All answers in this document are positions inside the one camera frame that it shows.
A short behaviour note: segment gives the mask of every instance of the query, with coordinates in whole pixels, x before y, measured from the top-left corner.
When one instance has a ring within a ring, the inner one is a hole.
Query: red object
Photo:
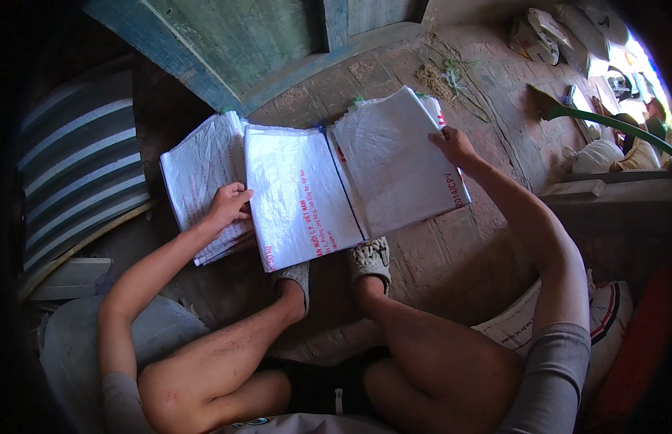
[[[652,274],[616,361],[586,417],[588,434],[619,433],[643,398],[672,333],[672,273]]]

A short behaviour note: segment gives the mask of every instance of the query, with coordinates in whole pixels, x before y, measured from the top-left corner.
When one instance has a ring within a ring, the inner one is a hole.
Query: corrugated metal sheet
[[[131,61],[126,56],[82,74],[25,117],[16,166],[26,197],[26,271],[150,200],[136,142]]]

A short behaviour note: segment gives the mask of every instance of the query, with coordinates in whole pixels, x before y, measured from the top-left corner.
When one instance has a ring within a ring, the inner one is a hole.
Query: filled sack
[[[588,277],[591,361],[583,388],[585,400],[596,393],[616,359],[633,310],[626,282],[614,281],[597,288],[591,282],[591,270]],[[526,358],[539,292],[540,279],[503,313],[471,328]]]
[[[617,144],[605,139],[594,140],[579,152],[565,146],[562,150],[562,156],[573,161],[572,173],[574,174],[595,174],[601,171],[609,171],[614,162],[625,157]]]
[[[632,149],[620,161],[615,161],[610,166],[610,171],[661,169],[659,154],[654,147],[639,137],[635,138]]]

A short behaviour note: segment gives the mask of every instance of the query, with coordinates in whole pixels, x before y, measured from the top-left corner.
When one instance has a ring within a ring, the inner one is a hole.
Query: stack of empty sacks
[[[246,124],[236,112],[212,115],[160,156],[167,194],[180,230],[190,229],[208,213],[218,187],[236,181],[246,183]],[[252,222],[235,222],[198,252],[193,263],[207,265],[255,245]]]

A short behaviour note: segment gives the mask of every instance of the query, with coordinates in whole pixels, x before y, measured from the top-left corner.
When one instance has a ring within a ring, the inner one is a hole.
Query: plastic bag
[[[604,139],[587,144],[579,152],[565,146],[562,149],[562,156],[574,161],[572,165],[572,173],[574,174],[595,174],[601,171],[609,171],[609,167],[614,162],[624,158],[618,145]]]

